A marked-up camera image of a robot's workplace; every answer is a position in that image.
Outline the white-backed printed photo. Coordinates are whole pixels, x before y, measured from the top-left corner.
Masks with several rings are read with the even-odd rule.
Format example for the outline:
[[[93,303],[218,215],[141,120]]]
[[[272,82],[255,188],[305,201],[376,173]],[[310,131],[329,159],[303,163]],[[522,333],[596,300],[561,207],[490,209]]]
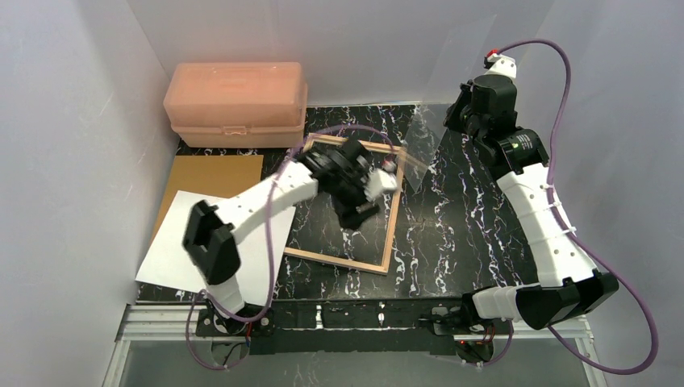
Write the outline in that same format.
[[[295,195],[276,189],[223,198],[179,191],[136,275],[151,285],[211,294],[233,310],[231,296],[270,303],[296,210]]]

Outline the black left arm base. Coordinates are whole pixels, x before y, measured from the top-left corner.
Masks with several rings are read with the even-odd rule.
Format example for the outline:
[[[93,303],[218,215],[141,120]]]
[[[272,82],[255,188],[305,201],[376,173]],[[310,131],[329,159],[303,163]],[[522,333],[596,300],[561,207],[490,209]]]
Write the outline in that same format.
[[[220,314],[209,301],[205,301],[203,306],[194,326],[198,337],[245,336],[251,339],[271,336],[275,332],[273,310],[268,310],[264,317],[255,322],[240,322]]]

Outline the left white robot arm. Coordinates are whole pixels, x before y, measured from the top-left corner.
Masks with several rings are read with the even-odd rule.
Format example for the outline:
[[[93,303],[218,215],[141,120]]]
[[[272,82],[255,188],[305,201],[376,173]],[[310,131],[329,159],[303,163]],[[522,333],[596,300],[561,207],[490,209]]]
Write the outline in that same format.
[[[327,151],[310,148],[284,160],[270,177],[232,198],[194,204],[182,246],[206,284],[202,292],[208,306],[241,323],[264,317],[276,277],[272,218],[300,202],[328,194],[340,227],[356,230],[378,213],[377,199],[398,188],[396,170],[392,157],[374,167],[370,150],[348,139]],[[238,247],[260,226],[265,227],[268,299],[256,316],[241,317],[244,300],[236,273],[243,260]]]

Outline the light wooden picture frame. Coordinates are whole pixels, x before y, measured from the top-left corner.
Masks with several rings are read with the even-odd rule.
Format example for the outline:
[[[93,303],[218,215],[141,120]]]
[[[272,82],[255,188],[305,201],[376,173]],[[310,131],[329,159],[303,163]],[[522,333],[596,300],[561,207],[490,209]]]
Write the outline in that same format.
[[[394,178],[390,185],[392,202],[390,215],[387,221],[385,243],[382,250],[382,262],[373,265],[353,259],[328,256],[316,252],[308,252],[301,249],[286,248],[284,253],[305,260],[313,260],[323,264],[331,264],[362,272],[386,275],[390,267],[390,253],[394,242],[394,230],[398,216],[398,204],[402,193],[402,180],[406,163],[406,152],[402,147],[394,146],[389,140],[384,144],[373,143],[363,140],[345,139],[333,135],[313,134],[305,142],[304,149],[309,151],[315,143],[336,145],[335,155],[332,157],[333,170],[341,175],[337,181],[341,184],[339,189],[331,191],[333,209],[338,216],[340,225],[344,229],[356,230],[362,223],[379,213],[379,206],[371,197],[361,202],[361,193],[373,194],[376,186],[382,185],[382,177],[375,177],[368,170],[368,156],[372,152],[383,153],[393,156],[393,160],[386,159],[383,166],[376,171],[389,173]]]

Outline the brown cardboard backing board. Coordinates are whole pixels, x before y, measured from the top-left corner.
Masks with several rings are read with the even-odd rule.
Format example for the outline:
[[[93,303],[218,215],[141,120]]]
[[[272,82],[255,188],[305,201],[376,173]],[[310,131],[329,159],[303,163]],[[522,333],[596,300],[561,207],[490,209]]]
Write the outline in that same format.
[[[177,191],[220,198],[235,196],[261,180],[263,156],[175,156],[152,236],[159,231]]]

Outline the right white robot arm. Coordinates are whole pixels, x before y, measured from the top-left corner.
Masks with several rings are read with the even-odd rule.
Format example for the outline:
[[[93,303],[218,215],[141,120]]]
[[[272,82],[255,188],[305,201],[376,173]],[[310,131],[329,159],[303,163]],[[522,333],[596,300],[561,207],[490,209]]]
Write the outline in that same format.
[[[617,278],[601,272],[572,241],[574,229],[547,183],[549,157],[540,137],[516,125],[514,82],[487,74],[461,85],[444,125],[467,135],[481,162],[511,204],[536,265],[537,283],[488,287],[463,295],[448,313],[454,323],[485,324],[494,319],[524,321],[540,330],[586,314],[619,289]]]

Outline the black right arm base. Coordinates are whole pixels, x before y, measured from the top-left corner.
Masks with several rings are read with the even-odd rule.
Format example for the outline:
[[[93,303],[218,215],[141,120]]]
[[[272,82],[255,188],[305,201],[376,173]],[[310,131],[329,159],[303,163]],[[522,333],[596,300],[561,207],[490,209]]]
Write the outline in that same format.
[[[474,335],[476,339],[493,339],[508,335],[511,326],[501,319],[481,319],[459,306],[437,306],[425,317],[436,335]]]

